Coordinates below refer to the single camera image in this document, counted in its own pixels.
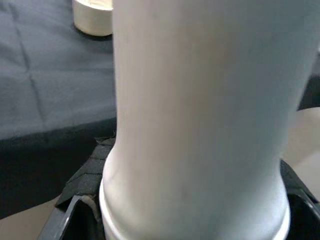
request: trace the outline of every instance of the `white bottle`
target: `white bottle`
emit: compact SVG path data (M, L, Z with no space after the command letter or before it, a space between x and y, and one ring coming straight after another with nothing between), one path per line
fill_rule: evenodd
M111 240L284 240L289 118L317 52L316 0L117 0Z

